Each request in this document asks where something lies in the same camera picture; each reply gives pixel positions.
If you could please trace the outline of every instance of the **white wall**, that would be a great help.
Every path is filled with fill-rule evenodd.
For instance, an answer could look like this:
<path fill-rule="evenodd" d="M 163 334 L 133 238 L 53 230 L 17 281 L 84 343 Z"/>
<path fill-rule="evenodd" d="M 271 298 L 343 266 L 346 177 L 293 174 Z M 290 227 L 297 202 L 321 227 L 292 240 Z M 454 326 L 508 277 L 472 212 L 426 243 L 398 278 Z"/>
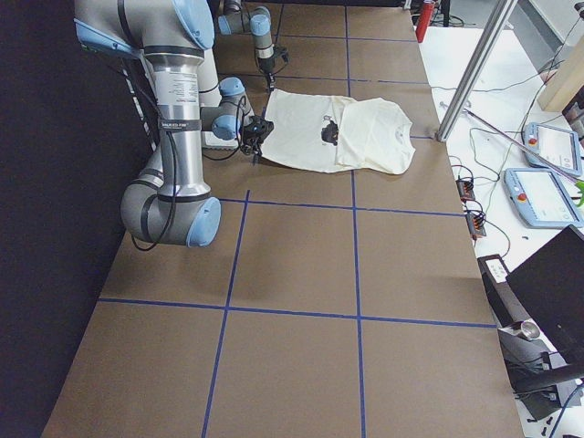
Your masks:
<path fill-rule="evenodd" d="M 564 40 L 569 30 L 574 26 L 578 13 L 574 4 L 581 0 L 529 0 L 560 40 Z M 567 44 L 575 46 L 584 35 L 584 22 L 576 25 L 569 36 Z"/>

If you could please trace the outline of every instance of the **black curtain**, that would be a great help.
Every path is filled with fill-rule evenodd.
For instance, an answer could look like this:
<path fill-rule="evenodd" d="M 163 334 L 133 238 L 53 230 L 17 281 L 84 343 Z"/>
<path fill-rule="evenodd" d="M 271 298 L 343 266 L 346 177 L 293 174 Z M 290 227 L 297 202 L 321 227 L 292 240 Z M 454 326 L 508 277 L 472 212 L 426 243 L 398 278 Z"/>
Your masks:
<path fill-rule="evenodd" d="M 0 8 L 0 436 L 42 433 L 151 154 L 123 78 L 85 53 L 70 1 Z"/>

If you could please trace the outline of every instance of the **blue joint cap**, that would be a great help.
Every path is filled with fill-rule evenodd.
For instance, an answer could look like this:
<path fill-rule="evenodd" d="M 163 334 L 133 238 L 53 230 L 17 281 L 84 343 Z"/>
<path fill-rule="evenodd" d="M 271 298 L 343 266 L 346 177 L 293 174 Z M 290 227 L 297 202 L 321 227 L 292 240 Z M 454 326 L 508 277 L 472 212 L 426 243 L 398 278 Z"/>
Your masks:
<path fill-rule="evenodd" d="M 174 12 L 191 40 L 203 50 L 213 47 L 215 29 L 209 5 L 204 0 L 172 0 Z"/>
<path fill-rule="evenodd" d="M 270 33 L 271 23 L 269 16 L 263 14 L 258 14 L 257 16 L 252 16 L 249 22 L 250 28 L 252 30 L 252 35 L 256 37 L 263 37 Z"/>
<path fill-rule="evenodd" d="M 221 140 L 233 140 L 239 131 L 239 120 L 231 114 L 224 114 L 213 121 L 213 134 Z"/>
<path fill-rule="evenodd" d="M 189 233 L 186 236 L 186 245 L 207 246 L 217 234 L 221 221 L 221 203 L 217 198 L 207 199 L 194 217 Z"/>
<path fill-rule="evenodd" d="M 219 83 L 219 92 L 224 98 L 231 98 L 245 92 L 245 87 L 238 78 L 225 78 Z"/>
<path fill-rule="evenodd" d="M 229 22 L 227 21 L 226 16 L 219 16 L 217 18 L 217 24 L 219 25 L 219 32 L 221 35 L 231 35 L 231 27 L 229 26 Z"/>
<path fill-rule="evenodd" d="M 140 57 L 138 48 L 132 47 L 113 36 L 109 36 L 76 18 L 73 21 L 75 22 L 77 38 L 84 46 L 113 57 L 125 57 L 129 59 L 137 59 Z"/>

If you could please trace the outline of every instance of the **robotic arm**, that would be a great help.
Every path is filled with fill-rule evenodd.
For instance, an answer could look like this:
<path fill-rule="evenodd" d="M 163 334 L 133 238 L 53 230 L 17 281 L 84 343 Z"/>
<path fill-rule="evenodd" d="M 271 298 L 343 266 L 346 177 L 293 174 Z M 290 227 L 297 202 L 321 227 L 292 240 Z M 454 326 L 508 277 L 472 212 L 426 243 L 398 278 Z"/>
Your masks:
<path fill-rule="evenodd" d="M 219 16 L 217 22 L 222 35 L 251 32 L 257 68 L 266 77 L 268 90 L 273 91 L 276 85 L 276 61 L 281 57 L 287 64 L 288 52 L 285 47 L 275 46 L 272 42 L 269 10 L 259 6 L 251 12 L 243 12 L 241 0 L 225 0 L 224 15 Z"/>
<path fill-rule="evenodd" d="M 239 79 L 212 86 L 214 24 L 206 1 L 76 0 L 75 15 L 84 46 L 114 57 L 144 56 L 150 65 L 161 142 L 123 196 L 127 230 L 152 243 L 144 250 L 158 243 L 209 245 L 221 206 L 203 180 L 202 131 L 239 139 L 244 153 L 259 154 L 274 126 L 254 115 Z"/>

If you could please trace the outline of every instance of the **white table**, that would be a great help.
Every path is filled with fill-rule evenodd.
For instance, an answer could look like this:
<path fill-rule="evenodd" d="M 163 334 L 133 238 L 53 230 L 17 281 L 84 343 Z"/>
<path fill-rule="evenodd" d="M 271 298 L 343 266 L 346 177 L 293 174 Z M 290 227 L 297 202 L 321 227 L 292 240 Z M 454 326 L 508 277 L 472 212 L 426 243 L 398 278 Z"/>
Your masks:
<path fill-rule="evenodd" d="M 440 119 L 445 113 L 443 104 L 449 104 L 454 94 L 453 90 L 447 89 L 458 86 L 481 33 L 482 29 L 470 28 L 430 27 L 428 29 L 424 42 L 421 44 L 421 51 L 428 79 L 433 87 L 434 105 Z M 472 111 L 500 130 L 517 131 L 529 105 L 543 83 L 513 31 L 505 30 L 474 89 L 502 89 L 532 76 L 535 77 L 524 84 L 506 90 L 474 91 L 469 98 Z M 559 115 L 559 113 L 542 111 L 535 102 L 527 121 L 543 122 L 552 120 Z M 548 124 L 569 129 L 569 125 L 563 117 L 554 119 Z M 474 177 L 493 178 L 494 174 L 474 161 L 469 138 L 469 131 L 472 128 L 486 129 L 481 122 L 470 116 L 463 115 L 456 122 L 453 133 L 446 142 L 448 152 L 453 156 L 451 162 L 458 164 L 458 159 L 460 159 L 462 165 L 471 169 Z M 523 152 L 516 146 L 511 147 L 505 161 L 509 142 L 501 136 L 474 130 L 473 138 L 477 158 L 481 163 L 496 171 L 501 168 L 527 167 L 527 160 Z M 457 175 L 459 170 L 459 168 L 453 168 L 454 175 Z M 461 170 L 461 176 L 467 175 L 465 170 Z M 570 194 L 577 193 L 569 182 L 565 185 Z M 514 205 L 506 196 L 503 181 L 495 184 L 479 179 L 475 182 L 474 194 L 485 209 L 490 204 L 487 219 L 502 228 L 509 236 L 511 247 L 505 257 L 505 262 L 510 270 L 519 266 L 560 231 L 527 228 L 518 216 Z M 502 255 L 507 248 L 506 238 L 490 224 L 485 225 L 485 230 L 487 237 L 478 239 L 476 243 L 474 249 L 476 256 Z M 526 407 L 518 401 L 517 408 L 526 437 L 541 436 L 543 427 L 547 426 L 546 419 L 540 422 L 527 422 L 530 414 Z M 550 432 L 551 427 L 547 426 L 547 436 Z M 554 436 L 561 437 L 562 433 L 584 435 L 584 407 L 567 409 Z"/>

